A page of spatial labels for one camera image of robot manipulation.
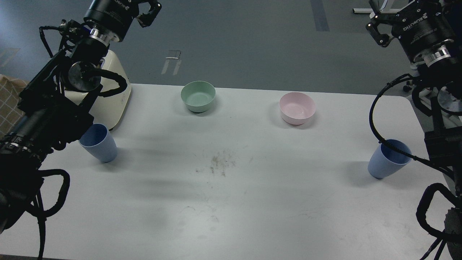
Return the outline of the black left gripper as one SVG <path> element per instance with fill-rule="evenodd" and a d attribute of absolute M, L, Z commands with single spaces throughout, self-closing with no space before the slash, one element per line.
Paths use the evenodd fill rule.
<path fill-rule="evenodd" d="M 147 13 L 140 13 L 141 4 L 149 4 Z M 160 13 L 158 0 L 94 0 L 84 21 L 89 24 L 90 37 L 101 43 L 122 42 L 136 18 L 142 28 L 149 27 Z"/>

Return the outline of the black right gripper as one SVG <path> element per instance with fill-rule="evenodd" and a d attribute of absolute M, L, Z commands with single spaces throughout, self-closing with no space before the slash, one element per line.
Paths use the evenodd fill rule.
<path fill-rule="evenodd" d="M 392 26 L 392 35 L 380 33 L 379 25 Z M 422 52 L 453 43 L 456 35 L 443 15 L 439 1 L 412 1 L 394 14 L 372 13 L 365 25 L 375 43 L 383 48 L 394 38 L 410 62 L 422 61 Z"/>

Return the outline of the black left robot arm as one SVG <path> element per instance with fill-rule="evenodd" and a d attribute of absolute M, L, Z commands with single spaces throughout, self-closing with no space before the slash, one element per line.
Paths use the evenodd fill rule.
<path fill-rule="evenodd" d="M 110 43 L 122 42 L 132 22 L 150 26 L 162 9 L 149 0 L 94 0 L 83 22 L 63 20 L 41 26 L 40 38 L 51 59 L 19 94 L 24 116 L 1 138 L 1 231 L 12 227 L 25 212 L 37 218 L 38 260 L 43 258 L 46 220 L 66 201 L 69 173 L 41 170 L 47 155 L 64 150 L 93 125 L 90 110 L 97 98 L 122 94 L 128 81 L 102 68 Z"/>

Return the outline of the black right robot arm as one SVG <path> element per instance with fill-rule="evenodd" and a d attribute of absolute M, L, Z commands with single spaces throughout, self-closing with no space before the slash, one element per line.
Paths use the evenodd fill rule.
<path fill-rule="evenodd" d="M 461 22 L 450 18 L 452 7 L 460 0 L 410 0 L 396 13 L 381 11 L 376 1 L 370 0 L 371 20 L 366 25 L 374 41 L 387 47 L 397 39 L 418 76 L 403 74 L 386 86 L 375 97 L 369 112 L 369 124 L 380 144 L 405 158 L 418 161 L 440 171 L 453 181 L 451 191 L 444 184 L 429 185 L 419 201 L 416 218 L 419 225 L 436 240 L 422 259 L 437 250 L 438 260 L 447 248 L 454 260 L 461 259 L 461 127 L 445 126 L 443 115 L 461 115 Z M 383 94 L 397 84 L 411 81 L 414 89 L 411 100 L 423 114 L 432 118 L 433 130 L 424 134 L 428 158 L 423 159 L 383 138 L 377 131 L 373 114 Z M 441 194 L 452 207 L 439 230 L 427 222 L 426 213 L 435 194 Z"/>

